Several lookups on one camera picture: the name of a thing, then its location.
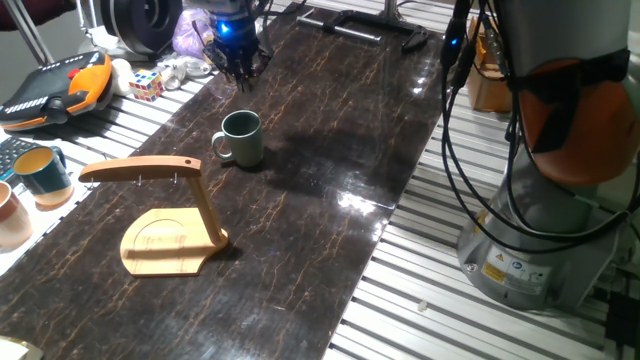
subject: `cup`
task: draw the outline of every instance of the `cup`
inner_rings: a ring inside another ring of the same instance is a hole
[[[235,160],[242,167],[258,165],[264,155],[264,135],[260,117],[254,112],[240,110],[229,114],[222,121],[222,131],[211,139],[213,152],[222,160]],[[231,152],[221,154],[216,141],[224,139]]]
[[[66,167],[64,154],[57,146],[27,150],[12,165],[36,202],[47,208],[64,204],[73,195],[73,184]]]
[[[14,247],[27,241],[33,229],[29,214],[11,186],[0,181],[0,247]]]

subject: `dark marble surface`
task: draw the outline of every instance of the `dark marble surface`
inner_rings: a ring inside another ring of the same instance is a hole
[[[0,335],[48,360],[322,356],[439,116],[441,40],[401,56],[402,36],[374,46],[292,16],[270,28],[277,52],[254,92],[215,78],[139,150],[204,161],[233,246],[199,277],[132,278],[128,226],[195,203],[186,183],[102,184],[0,278]],[[263,120],[260,169],[211,151],[238,109]]]

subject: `gray mug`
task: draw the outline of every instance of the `gray mug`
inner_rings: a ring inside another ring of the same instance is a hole
[[[213,152],[222,160],[235,160],[242,167],[258,165],[264,154],[262,124],[254,112],[240,110],[229,114],[222,121],[222,131],[211,139]],[[224,139],[231,152],[221,154],[216,140]]]

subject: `keyboard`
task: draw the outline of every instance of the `keyboard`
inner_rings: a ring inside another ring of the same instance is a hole
[[[37,146],[38,144],[13,137],[0,143],[0,181],[7,182],[12,187],[16,186],[20,182],[20,178],[11,170],[13,160],[23,152]]]

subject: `pink cup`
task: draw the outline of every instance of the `pink cup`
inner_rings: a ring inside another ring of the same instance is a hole
[[[33,229],[24,205],[11,186],[0,181],[0,247],[15,247],[27,241]]]

